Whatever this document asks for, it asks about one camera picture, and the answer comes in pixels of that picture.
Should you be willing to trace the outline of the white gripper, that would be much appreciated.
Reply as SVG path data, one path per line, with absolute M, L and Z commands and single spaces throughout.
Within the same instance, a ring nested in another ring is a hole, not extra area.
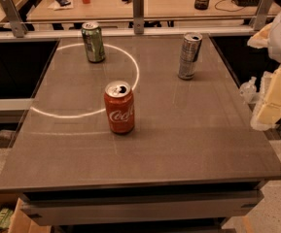
M 255 49 L 267 48 L 269 57 L 281 63 L 281 12 L 272 23 L 254 34 L 247 45 Z M 255 130 L 265 131 L 273 128 L 279 119 L 281 119 L 281 65 L 273 74 L 263 75 L 259 101 L 254 108 L 250 125 Z

